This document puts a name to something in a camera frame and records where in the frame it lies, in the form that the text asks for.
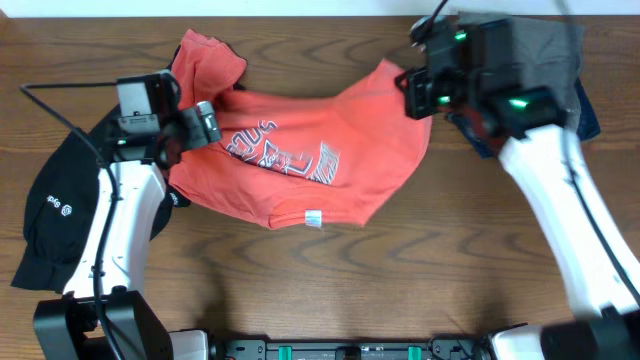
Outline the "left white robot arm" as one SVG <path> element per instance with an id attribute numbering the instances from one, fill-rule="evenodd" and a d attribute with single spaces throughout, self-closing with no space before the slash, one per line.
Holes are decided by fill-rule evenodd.
<path id="1" fill-rule="evenodd" d="M 61 298 L 40 302 L 34 330 L 48 359 L 208 359 L 204 330 L 168 331 L 144 298 L 153 223 L 169 152 L 220 140 L 208 101 L 170 113 L 116 115 L 82 256 Z"/>

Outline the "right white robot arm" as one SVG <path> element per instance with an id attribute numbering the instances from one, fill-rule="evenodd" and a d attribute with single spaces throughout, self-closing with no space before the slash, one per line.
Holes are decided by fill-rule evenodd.
<path id="1" fill-rule="evenodd" d="M 535 79 L 505 16 L 416 22 L 423 67 L 396 78 L 408 116 L 464 119 L 528 201 L 553 252 L 574 318 L 488 334 L 479 359 L 635 359 L 639 261 L 619 231 L 552 80 Z"/>

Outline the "red orange printed t-shirt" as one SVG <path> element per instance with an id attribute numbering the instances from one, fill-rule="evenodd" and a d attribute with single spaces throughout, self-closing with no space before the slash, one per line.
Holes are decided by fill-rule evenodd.
<path id="1" fill-rule="evenodd" d="M 188 200 L 269 229 L 363 225 L 423 160 L 432 121 L 406 115 L 393 62 L 327 98 L 240 90 L 246 66 L 216 38 L 188 31 L 181 40 L 171 67 L 180 105 L 212 103 L 221 131 L 170 170 Z"/>

